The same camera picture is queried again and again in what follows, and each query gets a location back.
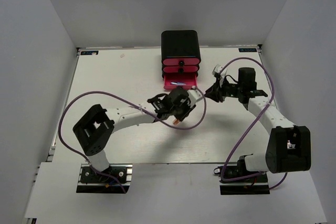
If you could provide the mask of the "blue marker cap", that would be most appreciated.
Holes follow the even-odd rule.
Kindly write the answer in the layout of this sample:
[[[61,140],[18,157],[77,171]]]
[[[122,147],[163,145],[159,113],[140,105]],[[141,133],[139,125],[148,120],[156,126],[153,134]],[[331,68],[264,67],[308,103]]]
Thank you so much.
[[[176,82],[176,81],[172,81],[170,82],[171,85],[176,85],[176,86],[184,86],[186,85],[186,83],[183,83],[183,82]]]

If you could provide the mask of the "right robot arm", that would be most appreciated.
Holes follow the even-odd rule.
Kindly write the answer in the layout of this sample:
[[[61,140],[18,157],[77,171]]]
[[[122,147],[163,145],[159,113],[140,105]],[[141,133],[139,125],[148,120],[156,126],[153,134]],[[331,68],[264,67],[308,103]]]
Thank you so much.
[[[257,89],[254,68],[239,68],[238,79],[233,83],[227,80],[220,65],[215,66],[212,74],[216,81],[206,90],[205,96],[215,102],[237,98],[269,134],[266,150],[241,156],[235,167],[230,166],[221,173],[223,181],[247,182],[260,173],[300,172],[311,168],[309,129],[289,121],[268,100],[267,93]]]

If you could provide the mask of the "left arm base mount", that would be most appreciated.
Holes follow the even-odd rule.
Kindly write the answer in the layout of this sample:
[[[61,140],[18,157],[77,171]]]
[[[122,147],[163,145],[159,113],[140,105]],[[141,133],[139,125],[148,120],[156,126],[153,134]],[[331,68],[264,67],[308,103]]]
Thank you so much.
[[[86,194],[124,194],[132,179],[131,164],[111,164],[107,174],[115,177],[122,187],[111,177],[94,172],[88,164],[82,164],[79,172],[76,193]]]

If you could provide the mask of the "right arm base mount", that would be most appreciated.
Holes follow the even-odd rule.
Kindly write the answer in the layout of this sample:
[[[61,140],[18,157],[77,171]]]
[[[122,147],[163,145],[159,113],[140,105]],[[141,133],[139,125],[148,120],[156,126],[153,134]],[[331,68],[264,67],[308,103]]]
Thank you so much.
[[[224,182],[220,178],[222,166],[217,166],[213,172],[219,177],[220,194],[223,196],[233,195],[268,195],[270,194],[268,178],[266,174],[235,180],[232,182]]]

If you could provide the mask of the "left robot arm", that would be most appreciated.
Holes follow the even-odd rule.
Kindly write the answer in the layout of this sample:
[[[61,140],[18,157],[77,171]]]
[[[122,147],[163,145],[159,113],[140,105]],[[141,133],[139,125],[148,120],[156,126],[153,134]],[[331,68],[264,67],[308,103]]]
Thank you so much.
[[[161,93],[142,104],[125,108],[104,109],[95,104],[72,130],[93,167],[93,176],[104,182],[111,175],[104,148],[112,133],[135,125],[165,121],[171,116],[177,124],[189,116],[201,99],[198,90],[178,87],[168,94]]]

